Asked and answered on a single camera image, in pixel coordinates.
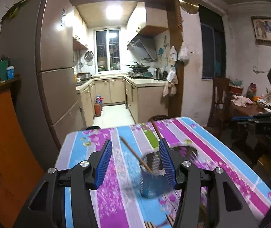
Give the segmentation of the blue perforated utensil holder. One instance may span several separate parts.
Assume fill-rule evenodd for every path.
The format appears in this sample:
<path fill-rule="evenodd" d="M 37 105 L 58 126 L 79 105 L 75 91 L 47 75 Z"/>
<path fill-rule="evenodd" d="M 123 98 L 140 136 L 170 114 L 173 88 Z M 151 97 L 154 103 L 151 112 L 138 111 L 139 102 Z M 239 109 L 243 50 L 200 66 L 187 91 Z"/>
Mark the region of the blue perforated utensil holder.
<path fill-rule="evenodd" d="M 198 156 L 197 149 L 192 146 L 179 144 L 172 147 L 183 158 L 194 160 Z M 141 167 L 140 192 L 145 198 L 155 198 L 172 191 L 165 176 L 165 170 L 160 159 L 159 151 L 151 151 L 142 156 L 142 161 L 152 170 L 150 173 L 143 165 Z"/>

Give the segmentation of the wooden chopstick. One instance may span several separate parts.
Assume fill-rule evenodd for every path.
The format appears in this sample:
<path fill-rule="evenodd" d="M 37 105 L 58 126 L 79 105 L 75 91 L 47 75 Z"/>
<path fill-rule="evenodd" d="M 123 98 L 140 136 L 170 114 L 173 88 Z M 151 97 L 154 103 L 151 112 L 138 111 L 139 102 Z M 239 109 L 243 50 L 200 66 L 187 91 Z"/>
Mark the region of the wooden chopstick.
<path fill-rule="evenodd" d="M 124 137 L 120 136 L 120 139 L 125 144 L 125 146 L 130 150 L 130 152 L 136 157 L 138 162 L 150 173 L 153 174 L 153 171 L 149 168 L 149 166 L 141 159 L 141 157 L 131 148 L 128 142 L 124 139 Z"/>
<path fill-rule="evenodd" d="M 161 139 L 161 138 L 162 138 L 162 135 L 160 134 L 160 132 L 159 132 L 159 130 L 158 130 L 158 127 L 157 127 L 156 123 L 155 123 L 154 121 L 152 121 L 151 123 L 152 123 L 152 125 L 153 125 L 153 128 L 154 128 L 154 130 L 155 130 L 155 132 L 156 132 L 158 138 Z"/>

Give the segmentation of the kitchen window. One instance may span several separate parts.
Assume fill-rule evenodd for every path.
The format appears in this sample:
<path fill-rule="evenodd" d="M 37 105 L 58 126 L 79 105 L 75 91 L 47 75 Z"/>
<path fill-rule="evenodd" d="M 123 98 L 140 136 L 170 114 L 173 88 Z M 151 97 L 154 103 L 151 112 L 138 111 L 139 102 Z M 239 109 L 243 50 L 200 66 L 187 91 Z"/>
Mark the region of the kitchen window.
<path fill-rule="evenodd" d="M 98 73 L 120 70 L 120 29 L 95 31 L 95 50 Z"/>

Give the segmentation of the dark wooden dining table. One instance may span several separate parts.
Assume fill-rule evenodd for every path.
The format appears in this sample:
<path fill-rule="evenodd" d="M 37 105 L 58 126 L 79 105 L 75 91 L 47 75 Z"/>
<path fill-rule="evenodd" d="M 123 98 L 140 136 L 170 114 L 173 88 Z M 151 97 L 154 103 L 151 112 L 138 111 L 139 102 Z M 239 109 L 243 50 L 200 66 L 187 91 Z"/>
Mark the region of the dark wooden dining table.
<path fill-rule="evenodd" d="M 246 106 L 236 105 L 236 101 L 230 101 L 232 118 L 230 126 L 232 136 L 240 142 L 245 142 L 248 136 L 255 139 L 271 137 L 271 112 L 254 104 Z"/>

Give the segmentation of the floral striped tablecloth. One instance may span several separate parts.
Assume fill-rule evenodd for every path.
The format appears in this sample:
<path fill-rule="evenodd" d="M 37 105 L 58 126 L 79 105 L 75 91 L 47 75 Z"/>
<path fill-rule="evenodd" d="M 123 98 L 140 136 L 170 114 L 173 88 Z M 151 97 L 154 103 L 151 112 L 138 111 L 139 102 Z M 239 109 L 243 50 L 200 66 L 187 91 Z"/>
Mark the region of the floral striped tablecloth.
<path fill-rule="evenodd" d="M 112 156 L 105 179 L 90 192 L 97 225 L 170 227 L 181 192 L 167 182 L 158 156 L 160 138 L 199 168 L 222 168 L 256 220 L 264 218 L 271 207 L 267 184 L 229 147 L 188 117 L 69 133 L 55 166 L 70 169 L 110 140 Z"/>

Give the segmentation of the wooden dining chair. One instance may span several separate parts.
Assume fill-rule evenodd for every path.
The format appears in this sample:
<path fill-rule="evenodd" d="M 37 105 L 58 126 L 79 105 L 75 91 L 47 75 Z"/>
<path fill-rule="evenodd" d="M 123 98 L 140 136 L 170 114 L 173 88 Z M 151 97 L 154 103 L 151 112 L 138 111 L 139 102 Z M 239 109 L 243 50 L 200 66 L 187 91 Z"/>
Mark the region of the wooden dining chair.
<path fill-rule="evenodd" d="M 227 77 L 213 78 L 212 103 L 207 128 L 218 139 L 228 116 L 229 82 L 230 79 Z"/>

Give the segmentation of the black wok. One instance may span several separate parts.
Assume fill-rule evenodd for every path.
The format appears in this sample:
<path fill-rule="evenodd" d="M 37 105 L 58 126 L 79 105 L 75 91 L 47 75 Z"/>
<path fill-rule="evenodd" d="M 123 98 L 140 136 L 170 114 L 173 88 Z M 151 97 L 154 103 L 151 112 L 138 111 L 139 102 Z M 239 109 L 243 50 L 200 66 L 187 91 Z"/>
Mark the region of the black wok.
<path fill-rule="evenodd" d="M 132 71 L 134 73 L 145 73 L 145 72 L 148 72 L 149 70 L 149 66 L 144 65 L 143 63 L 138 63 L 138 62 L 135 62 L 134 65 L 124 64 L 123 66 L 128 66 L 132 68 Z"/>

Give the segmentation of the steel electric kettle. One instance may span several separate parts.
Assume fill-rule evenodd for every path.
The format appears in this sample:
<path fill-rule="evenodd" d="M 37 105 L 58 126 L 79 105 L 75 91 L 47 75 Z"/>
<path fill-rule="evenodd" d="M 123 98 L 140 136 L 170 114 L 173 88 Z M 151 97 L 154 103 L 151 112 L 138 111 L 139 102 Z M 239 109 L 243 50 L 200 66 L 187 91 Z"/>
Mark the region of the steel electric kettle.
<path fill-rule="evenodd" d="M 153 79 L 154 80 L 162 80 L 163 79 L 162 71 L 160 68 L 154 69 Z"/>

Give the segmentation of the framed elephant picture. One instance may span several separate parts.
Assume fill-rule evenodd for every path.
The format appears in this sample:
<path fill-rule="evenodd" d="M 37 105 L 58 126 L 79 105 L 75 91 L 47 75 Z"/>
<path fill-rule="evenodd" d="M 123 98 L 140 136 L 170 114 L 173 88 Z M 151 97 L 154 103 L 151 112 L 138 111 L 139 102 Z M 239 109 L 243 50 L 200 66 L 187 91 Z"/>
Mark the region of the framed elephant picture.
<path fill-rule="evenodd" d="M 271 17 L 251 17 L 255 43 L 271 46 Z"/>

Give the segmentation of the dark room window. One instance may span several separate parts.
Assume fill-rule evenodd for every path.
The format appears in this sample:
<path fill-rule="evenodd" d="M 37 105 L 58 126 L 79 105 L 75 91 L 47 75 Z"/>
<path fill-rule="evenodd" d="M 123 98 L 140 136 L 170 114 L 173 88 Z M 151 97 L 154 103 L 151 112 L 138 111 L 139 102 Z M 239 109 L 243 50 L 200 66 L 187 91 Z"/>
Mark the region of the dark room window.
<path fill-rule="evenodd" d="M 202 78 L 226 76 L 226 39 L 222 17 L 200 5 Z"/>

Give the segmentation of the orange wooden cabinet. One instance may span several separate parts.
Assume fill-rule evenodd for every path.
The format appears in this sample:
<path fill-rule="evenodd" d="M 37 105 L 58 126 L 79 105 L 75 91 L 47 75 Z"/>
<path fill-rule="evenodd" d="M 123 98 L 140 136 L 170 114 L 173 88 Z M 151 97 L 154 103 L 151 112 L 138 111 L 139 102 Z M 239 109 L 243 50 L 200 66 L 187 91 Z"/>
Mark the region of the orange wooden cabinet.
<path fill-rule="evenodd" d="M 13 100 L 20 77 L 0 83 L 0 223 L 12 227 L 43 176 L 21 130 Z"/>

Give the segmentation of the white hanging plastic bag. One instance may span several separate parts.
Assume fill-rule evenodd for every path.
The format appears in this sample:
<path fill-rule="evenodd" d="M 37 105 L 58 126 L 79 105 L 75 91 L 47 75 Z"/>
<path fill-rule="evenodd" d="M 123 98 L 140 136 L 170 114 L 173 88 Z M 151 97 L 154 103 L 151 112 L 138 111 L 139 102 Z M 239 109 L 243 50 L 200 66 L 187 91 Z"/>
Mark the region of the white hanging plastic bag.
<path fill-rule="evenodd" d="M 178 53 L 178 60 L 186 63 L 190 60 L 188 47 L 184 42 L 181 44 L 180 51 Z"/>

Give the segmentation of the steel range hood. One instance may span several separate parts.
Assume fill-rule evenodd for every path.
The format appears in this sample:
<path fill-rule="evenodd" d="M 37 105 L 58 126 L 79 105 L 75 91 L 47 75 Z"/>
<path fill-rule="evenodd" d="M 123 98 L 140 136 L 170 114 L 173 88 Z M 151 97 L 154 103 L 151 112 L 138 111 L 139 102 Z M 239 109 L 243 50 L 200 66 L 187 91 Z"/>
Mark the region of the steel range hood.
<path fill-rule="evenodd" d="M 127 44 L 127 48 L 143 63 L 157 62 L 156 45 L 153 38 L 137 35 Z"/>

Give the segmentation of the brown tall refrigerator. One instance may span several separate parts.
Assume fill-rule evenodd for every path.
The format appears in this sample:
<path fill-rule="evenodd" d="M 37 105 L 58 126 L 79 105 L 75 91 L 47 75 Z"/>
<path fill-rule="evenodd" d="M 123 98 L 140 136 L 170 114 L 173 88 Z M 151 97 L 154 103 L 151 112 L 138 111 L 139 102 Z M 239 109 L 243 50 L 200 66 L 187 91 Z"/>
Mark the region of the brown tall refrigerator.
<path fill-rule="evenodd" d="M 83 127 L 73 69 L 69 0 L 24 0 L 2 19 L 0 58 L 21 77 L 16 114 L 42 168 L 53 166 L 65 137 Z"/>

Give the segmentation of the round gold wall clock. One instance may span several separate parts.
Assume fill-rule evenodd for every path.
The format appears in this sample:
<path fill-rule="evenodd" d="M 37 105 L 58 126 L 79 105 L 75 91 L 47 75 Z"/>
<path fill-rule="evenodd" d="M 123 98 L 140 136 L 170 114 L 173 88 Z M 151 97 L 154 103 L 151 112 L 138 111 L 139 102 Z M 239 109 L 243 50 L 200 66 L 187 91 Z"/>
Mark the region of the round gold wall clock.
<path fill-rule="evenodd" d="M 189 13 L 196 14 L 199 10 L 199 5 L 196 0 L 179 0 L 181 8 Z"/>

